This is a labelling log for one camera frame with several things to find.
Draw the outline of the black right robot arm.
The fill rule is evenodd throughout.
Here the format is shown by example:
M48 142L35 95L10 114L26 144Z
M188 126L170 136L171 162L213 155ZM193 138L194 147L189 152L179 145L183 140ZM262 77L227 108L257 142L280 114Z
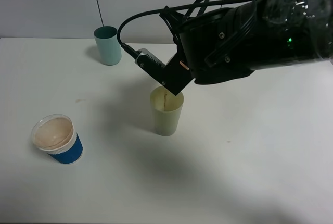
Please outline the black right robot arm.
M185 19L163 83L216 84L332 59L332 0L252 0Z

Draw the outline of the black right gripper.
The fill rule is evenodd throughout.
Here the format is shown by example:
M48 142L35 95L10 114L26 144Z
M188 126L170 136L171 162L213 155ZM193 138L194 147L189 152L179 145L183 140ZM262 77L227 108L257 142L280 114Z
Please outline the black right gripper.
M233 63L230 56L228 40L244 23L238 8L217 9L193 18L190 15L191 9L185 14L177 11L159 14L170 30L173 42L178 44L181 40L196 84L217 84L253 73L245 65Z

